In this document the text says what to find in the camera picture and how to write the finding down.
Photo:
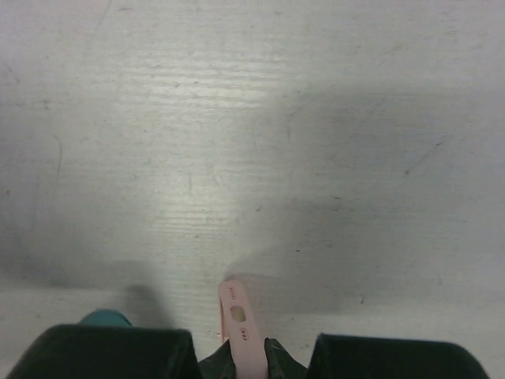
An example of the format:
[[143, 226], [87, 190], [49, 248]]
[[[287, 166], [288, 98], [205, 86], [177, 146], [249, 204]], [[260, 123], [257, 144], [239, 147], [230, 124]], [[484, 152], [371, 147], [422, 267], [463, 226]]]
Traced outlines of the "pink cased phone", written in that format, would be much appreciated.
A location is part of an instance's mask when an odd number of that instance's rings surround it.
[[264, 339], [242, 283], [227, 280], [218, 287], [221, 336], [230, 343], [236, 378], [267, 379], [268, 364]]

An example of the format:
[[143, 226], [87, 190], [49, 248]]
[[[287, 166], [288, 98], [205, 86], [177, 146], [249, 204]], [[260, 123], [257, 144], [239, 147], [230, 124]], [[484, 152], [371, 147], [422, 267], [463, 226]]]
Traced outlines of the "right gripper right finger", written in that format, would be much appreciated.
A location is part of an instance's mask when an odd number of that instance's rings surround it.
[[465, 348], [447, 342], [321, 334], [307, 367], [264, 341], [270, 378], [487, 378]]

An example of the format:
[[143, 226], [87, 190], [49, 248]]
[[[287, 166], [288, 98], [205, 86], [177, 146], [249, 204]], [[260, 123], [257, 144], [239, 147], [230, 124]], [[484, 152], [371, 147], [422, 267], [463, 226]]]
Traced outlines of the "teal phone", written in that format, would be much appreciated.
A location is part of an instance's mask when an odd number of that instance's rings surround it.
[[98, 309], [87, 314], [80, 320], [82, 325], [129, 327], [131, 322], [117, 310]]

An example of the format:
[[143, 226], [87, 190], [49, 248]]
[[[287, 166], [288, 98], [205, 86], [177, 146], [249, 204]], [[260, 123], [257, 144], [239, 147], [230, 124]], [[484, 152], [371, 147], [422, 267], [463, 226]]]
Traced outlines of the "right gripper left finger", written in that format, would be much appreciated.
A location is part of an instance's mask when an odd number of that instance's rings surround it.
[[56, 325], [39, 335], [8, 378], [234, 378], [230, 348], [196, 359], [190, 332]]

